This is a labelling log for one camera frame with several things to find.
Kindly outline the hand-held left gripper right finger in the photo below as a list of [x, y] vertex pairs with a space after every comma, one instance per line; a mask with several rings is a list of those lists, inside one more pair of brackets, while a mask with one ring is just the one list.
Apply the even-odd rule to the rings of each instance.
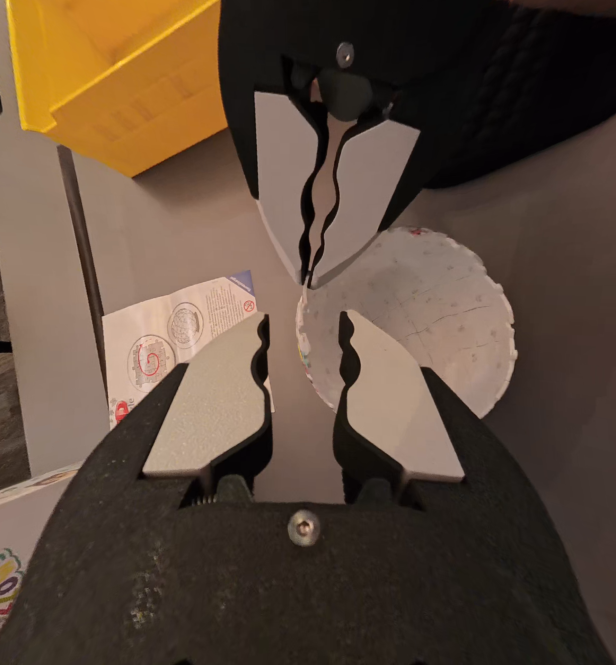
[[416, 359], [354, 310], [338, 321], [344, 382], [333, 453], [358, 484], [458, 484], [465, 472]]

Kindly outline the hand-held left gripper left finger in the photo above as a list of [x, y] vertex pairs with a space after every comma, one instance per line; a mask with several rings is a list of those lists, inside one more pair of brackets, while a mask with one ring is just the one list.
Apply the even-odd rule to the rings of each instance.
[[273, 451], [270, 318], [255, 313], [191, 361], [142, 468], [147, 478], [256, 478]]

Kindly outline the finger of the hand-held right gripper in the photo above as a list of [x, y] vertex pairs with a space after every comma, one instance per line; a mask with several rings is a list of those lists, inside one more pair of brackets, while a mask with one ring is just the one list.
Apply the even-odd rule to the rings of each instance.
[[346, 131], [333, 171], [336, 203], [320, 232], [308, 289], [326, 285], [379, 235], [419, 137], [420, 129], [390, 119]]
[[303, 285], [315, 219], [313, 184], [327, 155], [327, 108], [321, 102], [262, 91], [255, 92], [254, 103], [257, 205], [281, 262]]

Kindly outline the colourful puzzle ball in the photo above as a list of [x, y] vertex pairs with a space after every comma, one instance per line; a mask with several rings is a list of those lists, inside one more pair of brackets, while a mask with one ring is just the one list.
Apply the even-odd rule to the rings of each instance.
[[518, 357], [513, 312], [477, 254], [443, 233], [392, 228], [297, 306], [301, 360], [337, 410], [341, 311], [354, 310], [429, 367], [479, 418], [508, 388]]

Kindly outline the teal puzzle box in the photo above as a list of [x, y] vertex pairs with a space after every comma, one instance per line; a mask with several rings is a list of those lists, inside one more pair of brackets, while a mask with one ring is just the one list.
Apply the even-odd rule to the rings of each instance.
[[0, 630], [20, 592], [30, 558], [81, 462], [0, 490]]

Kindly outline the white instruction leaflet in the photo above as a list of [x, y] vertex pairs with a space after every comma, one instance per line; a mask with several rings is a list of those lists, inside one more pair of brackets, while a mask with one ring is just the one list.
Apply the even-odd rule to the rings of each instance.
[[252, 273], [245, 270], [105, 315], [110, 429], [177, 364], [256, 311]]

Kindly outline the yellow plastic bin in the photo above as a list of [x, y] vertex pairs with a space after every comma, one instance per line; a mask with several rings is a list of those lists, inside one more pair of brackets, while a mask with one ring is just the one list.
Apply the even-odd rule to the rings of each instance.
[[134, 177], [227, 127], [220, 1], [7, 1], [21, 128]]

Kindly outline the black textured wrist rest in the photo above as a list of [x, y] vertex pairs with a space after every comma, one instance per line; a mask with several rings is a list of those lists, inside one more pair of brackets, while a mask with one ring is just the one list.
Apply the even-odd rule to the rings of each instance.
[[512, 10], [458, 149], [424, 187], [481, 178], [614, 115], [616, 18]]

